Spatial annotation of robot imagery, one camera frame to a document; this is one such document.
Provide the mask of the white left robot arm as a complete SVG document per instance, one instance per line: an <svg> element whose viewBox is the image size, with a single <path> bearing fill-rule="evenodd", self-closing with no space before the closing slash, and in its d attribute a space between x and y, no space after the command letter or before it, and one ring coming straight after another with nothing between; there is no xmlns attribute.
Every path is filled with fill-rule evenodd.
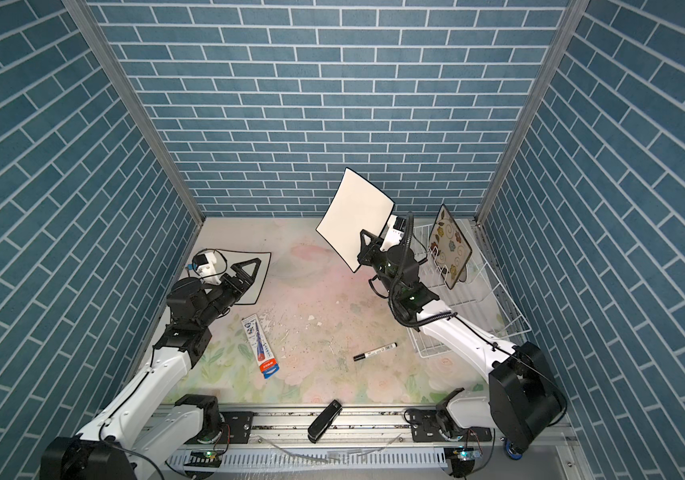
<svg viewBox="0 0 685 480"><path fill-rule="evenodd" d="M202 249L190 276L166 296L170 323L152 346L150 359L118 396L72 437L58 437L40 460L42 479L148 479L191 441L218 457L230 448L232 428L218 398L186 394L152 430L146 423L180 379L194 369L212 340L210 325L260 295L270 256Z"/></svg>

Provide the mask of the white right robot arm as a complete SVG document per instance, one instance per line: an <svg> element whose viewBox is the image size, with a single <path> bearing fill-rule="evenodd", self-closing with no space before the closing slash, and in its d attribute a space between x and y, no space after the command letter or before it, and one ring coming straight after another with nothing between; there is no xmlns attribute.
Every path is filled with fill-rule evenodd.
<svg viewBox="0 0 685 480"><path fill-rule="evenodd" d="M486 377L488 426L502 433L508 456L520 458L568 408L544 355L531 342L516 345L464 319L420 281L410 248L398 244L383 251L380 243L379 238L362 242L357 261L371 267L387 289L392 316L401 326L439 340Z"/></svg>

